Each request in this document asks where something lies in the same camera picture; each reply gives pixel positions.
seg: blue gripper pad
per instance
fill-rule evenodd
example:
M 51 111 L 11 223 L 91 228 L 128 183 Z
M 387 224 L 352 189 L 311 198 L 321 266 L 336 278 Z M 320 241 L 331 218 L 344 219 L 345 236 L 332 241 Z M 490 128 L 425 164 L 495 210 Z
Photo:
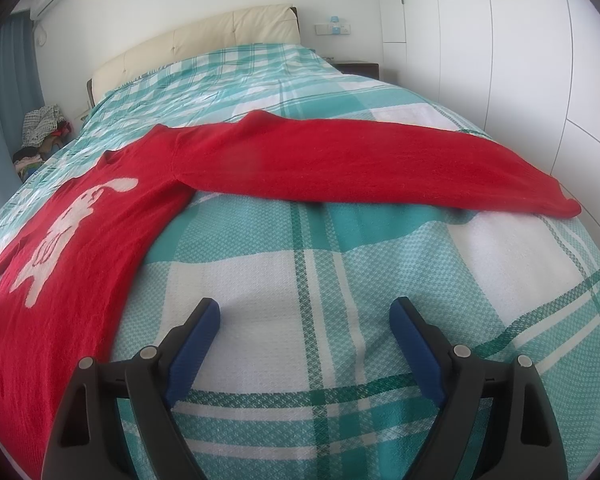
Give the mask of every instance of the blue gripper pad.
M 389 326 L 402 354 L 407 359 L 422 395 L 439 408 L 446 401 L 442 387 L 442 369 L 429 345 L 398 300 L 389 309 Z
M 220 328 L 220 307 L 211 301 L 169 367 L 164 401 L 169 408 L 187 396 L 200 365 Z

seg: bedspread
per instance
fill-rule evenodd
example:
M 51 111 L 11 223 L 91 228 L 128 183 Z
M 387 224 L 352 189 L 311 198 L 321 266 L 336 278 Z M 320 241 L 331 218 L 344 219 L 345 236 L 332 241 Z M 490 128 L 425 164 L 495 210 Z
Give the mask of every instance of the bedspread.
M 156 123 L 235 121 L 258 108 L 487 137 L 446 108 L 340 74 L 300 46 L 226 48 L 107 94 L 80 137 L 2 208 L 0 250 L 104 150 Z M 210 480 L 402 478 L 436 409 L 390 332 L 398 296 L 453 344 L 496 360 L 533 359 L 570 478 L 600 450 L 600 252 L 577 219 L 200 192 L 145 257 L 112 360 L 159 343 L 203 296 L 220 304 L 221 328 L 173 415 Z M 128 402 L 120 408 L 138 475 L 152 478 Z M 488 408 L 458 478 L 471 476 Z

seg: beige leather headboard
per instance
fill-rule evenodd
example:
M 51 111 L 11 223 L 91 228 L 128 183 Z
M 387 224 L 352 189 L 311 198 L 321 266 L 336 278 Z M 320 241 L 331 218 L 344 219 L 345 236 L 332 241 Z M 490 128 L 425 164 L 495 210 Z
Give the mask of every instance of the beige leather headboard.
M 87 84 L 92 104 L 138 76 L 219 48 L 248 43 L 300 43 L 298 18 L 289 5 L 233 10 L 165 32 L 123 52 L 96 70 Z

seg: dark brown nightstand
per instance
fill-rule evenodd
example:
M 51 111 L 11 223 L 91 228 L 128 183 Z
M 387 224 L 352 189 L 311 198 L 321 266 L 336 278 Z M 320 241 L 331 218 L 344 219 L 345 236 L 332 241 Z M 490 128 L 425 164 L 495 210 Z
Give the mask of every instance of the dark brown nightstand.
M 378 63 L 367 63 L 366 61 L 334 61 L 334 67 L 343 74 L 362 75 L 371 79 L 380 79 L 380 67 Z

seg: curtain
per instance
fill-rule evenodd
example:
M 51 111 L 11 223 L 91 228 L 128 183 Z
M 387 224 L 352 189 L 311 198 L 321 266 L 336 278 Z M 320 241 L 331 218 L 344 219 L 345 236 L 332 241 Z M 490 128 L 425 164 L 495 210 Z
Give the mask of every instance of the curtain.
M 11 157 L 22 146 L 22 121 L 44 105 L 29 12 L 12 14 L 0 29 L 0 208 L 22 184 Z

